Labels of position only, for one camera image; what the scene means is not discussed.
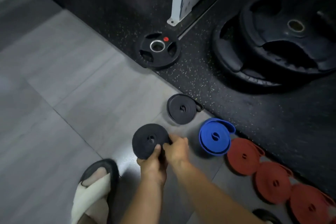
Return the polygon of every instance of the rolled resistance band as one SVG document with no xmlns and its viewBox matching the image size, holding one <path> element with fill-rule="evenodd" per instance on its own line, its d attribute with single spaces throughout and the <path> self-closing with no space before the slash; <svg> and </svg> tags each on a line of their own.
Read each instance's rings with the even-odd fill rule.
<svg viewBox="0 0 336 224">
<path fill-rule="evenodd" d="M 199 143 L 207 153 L 222 156 L 230 149 L 230 134 L 235 132 L 236 128 L 231 123 L 218 118 L 210 118 L 202 124 L 199 130 Z"/>
</svg>

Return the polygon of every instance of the finger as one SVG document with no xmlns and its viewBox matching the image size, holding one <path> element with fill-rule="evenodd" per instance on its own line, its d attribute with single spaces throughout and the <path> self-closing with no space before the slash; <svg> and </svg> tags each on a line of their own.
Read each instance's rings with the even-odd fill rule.
<svg viewBox="0 0 336 224">
<path fill-rule="evenodd" d="M 169 143 L 164 143 L 163 144 L 163 149 L 166 151 L 168 150 L 168 148 L 170 147 L 170 144 Z"/>
<path fill-rule="evenodd" d="M 175 134 L 170 134 L 169 138 L 173 143 L 175 143 L 180 137 L 178 135 L 175 135 Z"/>
<path fill-rule="evenodd" d="M 138 165 L 140 166 L 142 162 L 144 162 L 145 160 L 144 159 L 140 159 L 140 158 L 137 158 L 136 162 L 138 163 Z"/>
<path fill-rule="evenodd" d="M 153 153 L 151 154 L 150 158 L 158 158 L 161 153 L 161 145 L 157 144 L 154 148 Z"/>
</svg>

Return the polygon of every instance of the weight plate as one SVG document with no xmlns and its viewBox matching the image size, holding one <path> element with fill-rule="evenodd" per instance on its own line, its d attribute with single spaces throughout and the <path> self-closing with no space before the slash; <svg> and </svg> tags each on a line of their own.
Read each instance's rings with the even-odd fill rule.
<svg viewBox="0 0 336 224">
<path fill-rule="evenodd" d="M 251 0 L 240 13 L 241 32 L 258 57 L 292 72 L 289 76 L 331 72 L 336 26 L 316 1 Z"/>
<path fill-rule="evenodd" d="M 235 127 L 221 119 L 210 118 L 206 120 L 199 130 L 199 143 L 209 154 L 222 156 L 231 146 L 230 134 L 236 132 Z"/>
<path fill-rule="evenodd" d="M 282 224 L 281 221 L 273 213 L 265 209 L 255 209 L 252 213 L 264 222 L 272 224 Z"/>
<path fill-rule="evenodd" d="M 327 224 L 328 209 L 335 202 L 317 188 L 306 184 L 295 184 L 289 199 L 289 207 L 300 224 Z"/>
<path fill-rule="evenodd" d="M 175 94 L 167 101 L 167 112 L 169 117 L 177 124 L 187 124 L 191 122 L 196 112 L 204 109 L 202 105 L 185 94 Z"/>
<path fill-rule="evenodd" d="M 227 153 L 231 168 L 241 175 L 253 175 L 259 167 L 259 159 L 265 152 L 251 141 L 234 138 Z"/>
<path fill-rule="evenodd" d="M 181 44 L 172 32 L 152 32 L 139 37 L 135 53 L 136 62 L 141 66 L 163 69 L 178 61 L 181 54 Z"/>
<path fill-rule="evenodd" d="M 281 86 L 279 82 L 271 81 L 264 76 L 263 70 L 267 65 L 255 60 L 251 51 L 243 45 L 244 40 L 238 27 L 238 15 L 227 16 L 214 29 L 212 35 L 212 49 L 224 71 L 256 86 Z"/>
<path fill-rule="evenodd" d="M 255 186 L 263 199 L 272 204 L 282 204 L 291 195 L 289 176 L 292 171 L 276 162 L 262 162 L 254 176 Z"/>
<path fill-rule="evenodd" d="M 157 144 L 162 146 L 164 143 L 170 143 L 166 129 L 158 124 L 146 124 L 133 135 L 133 152 L 140 159 L 148 159 L 155 146 Z"/>
</svg>

